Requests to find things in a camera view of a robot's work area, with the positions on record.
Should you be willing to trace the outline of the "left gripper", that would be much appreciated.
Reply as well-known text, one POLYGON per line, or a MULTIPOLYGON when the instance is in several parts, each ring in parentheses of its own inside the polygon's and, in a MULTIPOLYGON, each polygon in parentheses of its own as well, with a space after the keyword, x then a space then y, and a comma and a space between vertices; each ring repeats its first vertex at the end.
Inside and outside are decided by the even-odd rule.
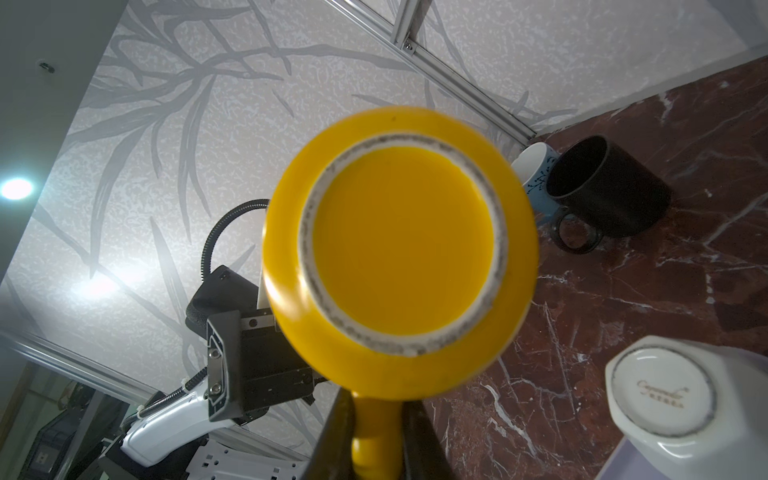
POLYGON ((206 324, 209 420, 249 423, 273 406, 315 402, 325 380, 294 350, 270 316, 238 310, 212 315, 206 324))

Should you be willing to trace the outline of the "teal patterned mug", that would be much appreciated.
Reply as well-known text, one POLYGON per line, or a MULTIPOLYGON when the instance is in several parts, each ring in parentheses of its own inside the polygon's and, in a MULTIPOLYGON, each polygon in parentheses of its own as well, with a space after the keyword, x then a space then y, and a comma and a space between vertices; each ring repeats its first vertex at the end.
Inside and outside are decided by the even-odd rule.
POLYGON ((537 142, 524 149, 511 164, 534 210, 538 227, 546 224, 559 208, 546 189, 551 170, 559 157, 551 146, 537 142))

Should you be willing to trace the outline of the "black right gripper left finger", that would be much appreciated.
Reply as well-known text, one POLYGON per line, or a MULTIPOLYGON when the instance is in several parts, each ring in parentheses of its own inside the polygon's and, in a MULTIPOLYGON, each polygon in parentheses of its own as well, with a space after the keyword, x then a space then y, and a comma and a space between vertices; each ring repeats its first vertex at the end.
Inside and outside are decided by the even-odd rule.
POLYGON ((354 480, 352 441, 355 408, 352 393, 340 389, 302 480, 354 480))

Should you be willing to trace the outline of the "black mug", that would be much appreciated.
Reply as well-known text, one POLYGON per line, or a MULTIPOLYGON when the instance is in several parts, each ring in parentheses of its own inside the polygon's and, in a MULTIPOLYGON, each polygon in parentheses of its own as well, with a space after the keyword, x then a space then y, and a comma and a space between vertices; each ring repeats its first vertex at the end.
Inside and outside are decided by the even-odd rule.
POLYGON ((564 152, 546 182, 558 204, 548 225, 550 239, 576 255, 593 251, 604 237, 637 235, 656 224, 672 201, 672 189, 615 142, 602 135, 585 138, 564 152), (561 234, 573 216, 588 226, 584 244, 572 247, 561 234))

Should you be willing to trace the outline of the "white faceted mug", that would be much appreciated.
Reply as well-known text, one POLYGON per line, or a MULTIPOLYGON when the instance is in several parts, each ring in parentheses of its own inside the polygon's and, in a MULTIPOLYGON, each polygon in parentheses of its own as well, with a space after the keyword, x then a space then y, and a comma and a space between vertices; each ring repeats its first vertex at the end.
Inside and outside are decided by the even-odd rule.
POLYGON ((614 424, 669 479, 767 476, 767 359, 646 336, 605 367, 614 424))

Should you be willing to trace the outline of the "yellow mug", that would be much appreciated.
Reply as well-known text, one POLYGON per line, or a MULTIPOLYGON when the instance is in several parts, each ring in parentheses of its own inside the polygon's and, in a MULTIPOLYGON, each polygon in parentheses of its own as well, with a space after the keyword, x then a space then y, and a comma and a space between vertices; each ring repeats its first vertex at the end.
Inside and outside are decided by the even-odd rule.
POLYGON ((355 479, 403 479, 403 404, 482 373, 524 322, 538 233, 507 161, 462 122, 388 106, 323 130, 267 208, 278 325, 352 393, 355 479))

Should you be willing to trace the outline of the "lavender tray mat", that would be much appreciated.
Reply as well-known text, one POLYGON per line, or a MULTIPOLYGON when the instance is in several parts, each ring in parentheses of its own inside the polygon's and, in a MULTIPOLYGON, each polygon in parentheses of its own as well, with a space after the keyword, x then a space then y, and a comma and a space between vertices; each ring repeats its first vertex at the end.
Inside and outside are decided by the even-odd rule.
POLYGON ((614 449, 596 480, 667 480, 635 447, 624 437, 614 449))

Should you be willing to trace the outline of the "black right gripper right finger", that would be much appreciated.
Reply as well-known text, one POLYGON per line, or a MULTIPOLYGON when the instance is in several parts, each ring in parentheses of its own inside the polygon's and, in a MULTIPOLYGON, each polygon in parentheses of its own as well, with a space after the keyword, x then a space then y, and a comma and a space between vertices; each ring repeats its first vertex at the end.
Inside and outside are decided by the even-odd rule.
POLYGON ((402 431, 403 479, 456 478, 421 401, 403 404, 402 431))

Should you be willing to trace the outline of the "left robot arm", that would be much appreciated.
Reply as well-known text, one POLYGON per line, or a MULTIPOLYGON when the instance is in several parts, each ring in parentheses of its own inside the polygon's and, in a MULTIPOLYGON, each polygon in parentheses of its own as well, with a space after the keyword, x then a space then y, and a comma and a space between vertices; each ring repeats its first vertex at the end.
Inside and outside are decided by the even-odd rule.
POLYGON ((198 391, 205 427, 260 423, 262 417, 274 416, 302 433, 301 448, 314 447, 316 438, 296 408, 303 403, 311 413, 317 411, 313 390, 323 379, 289 345, 269 307, 262 278, 239 274, 240 266, 255 258, 256 247, 251 245, 233 262, 214 261, 216 243, 226 228, 267 206, 267 200, 258 199, 234 207, 197 246, 165 237, 150 219, 127 247, 123 273, 142 292, 165 299, 179 330, 175 355, 160 351, 166 339, 154 339, 137 356, 148 367, 160 368, 154 379, 159 385, 169 385, 173 375, 188 377, 146 406, 139 419, 158 420, 198 391), (292 415, 285 413, 288 407, 295 409, 292 415))

